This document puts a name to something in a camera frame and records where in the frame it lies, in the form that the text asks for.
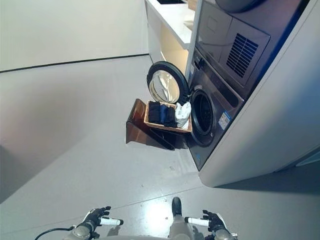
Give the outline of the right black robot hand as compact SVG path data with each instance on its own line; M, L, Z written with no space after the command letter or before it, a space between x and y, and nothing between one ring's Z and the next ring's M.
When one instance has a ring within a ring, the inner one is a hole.
M202 218L185 217L184 222L192 225L207 227L209 232L216 232L218 230L227 230L223 218L218 213L213 213L208 210L202 211Z

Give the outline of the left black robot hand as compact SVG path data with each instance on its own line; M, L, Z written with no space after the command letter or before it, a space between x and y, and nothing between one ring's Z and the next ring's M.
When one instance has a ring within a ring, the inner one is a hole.
M124 224L122 219L111 218L109 216L111 206L91 209L84 217L79 226L87 227L94 232L97 227L101 226L121 226Z

